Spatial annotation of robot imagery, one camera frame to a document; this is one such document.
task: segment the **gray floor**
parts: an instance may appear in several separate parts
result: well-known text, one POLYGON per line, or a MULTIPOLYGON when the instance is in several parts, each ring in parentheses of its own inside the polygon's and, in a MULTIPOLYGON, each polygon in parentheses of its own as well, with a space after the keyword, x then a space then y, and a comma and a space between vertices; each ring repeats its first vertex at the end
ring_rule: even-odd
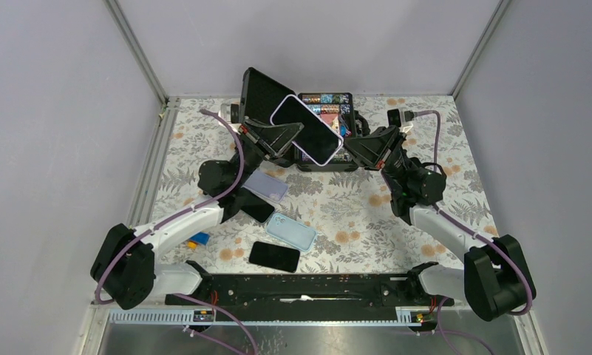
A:
MULTIPOLYGON (((486 341, 496 354, 523 354, 511 317, 484 322, 470 311, 444 311, 444 329, 465 331, 486 341)), ((408 328, 391 327, 252 327, 261 354, 453 354, 435 336, 407 336, 408 328)), ((251 354, 252 347, 237 326, 214 326, 205 334, 251 354)), ((449 336, 462 354, 488 354, 473 340, 449 336)), ((212 342, 182 333, 172 325, 110 325, 104 334, 100 355, 232 354, 212 342)))

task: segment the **white wall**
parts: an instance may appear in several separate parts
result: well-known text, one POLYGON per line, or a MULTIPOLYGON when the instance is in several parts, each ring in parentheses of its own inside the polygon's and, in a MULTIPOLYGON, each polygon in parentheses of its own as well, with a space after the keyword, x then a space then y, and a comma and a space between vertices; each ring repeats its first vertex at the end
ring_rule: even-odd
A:
POLYGON ((498 0, 120 0, 170 95, 451 92, 498 0))
POLYGON ((514 1, 457 105, 550 354, 592 354, 592 0, 514 1))
POLYGON ((0 354, 69 353, 158 103, 102 1, 0 1, 0 354))

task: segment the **black smartphone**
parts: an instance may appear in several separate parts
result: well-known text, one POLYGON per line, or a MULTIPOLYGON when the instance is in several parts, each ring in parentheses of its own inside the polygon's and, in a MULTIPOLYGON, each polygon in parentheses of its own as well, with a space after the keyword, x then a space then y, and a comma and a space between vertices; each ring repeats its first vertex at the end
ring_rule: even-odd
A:
POLYGON ((293 145, 305 153, 316 165, 324 166, 343 146, 344 139, 295 95, 287 95, 276 108, 270 122, 291 124, 299 122, 304 128, 293 140, 293 145))
POLYGON ((268 218, 274 213, 274 206, 265 202, 260 197, 252 192, 245 198, 245 202, 241 207, 248 216, 254 218, 259 223, 265 223, 268 218))
POLYGON ((300 250, 254 242, 248 261, 258 266, 267 266, 286 272, 296 272, 300 250))

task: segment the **floral pattern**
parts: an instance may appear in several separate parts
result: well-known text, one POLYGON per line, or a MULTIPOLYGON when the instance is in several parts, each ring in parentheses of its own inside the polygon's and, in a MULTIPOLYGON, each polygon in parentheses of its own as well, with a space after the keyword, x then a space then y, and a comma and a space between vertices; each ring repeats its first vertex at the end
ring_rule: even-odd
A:
MULTIPOLYGON (((234 153, 231 136, 200 108, 217 112, 224 98, 191 98, 182 101, 169 144, 152 218, 170 214, 193 203, 197 170, 204 160, 229 159, 234 153)), ((447 187, 441 205, 478 231, 497 235, 491 210, 463 132, 457 108, 449 96, 354 97, 357 109, 374 130, 387 124, 387 110, 436 109, 442 115, 438 163, 446 172, 447 187)), ((419 117, 405 142, 409 156, 431 161, 435 139, 434 115, 419 117)), ((300 273, 402 272, 420 263, 438 261, 460 266, 460 261, 427 233, 394 217, 390 196, 377 172, 300 172, 264 162, 264 173, 289 184, 276 211, 319 232, 311 251, 302 253, 300 273)), ((265 232, 265 226, 240 212, 226 223, 206 231, 206 246, 195 250, 184 244, 170 251, 164 263, 195 260, 208 272, 280 272, 248 263, 252 244, 261 240, 285 245, 265 232)))

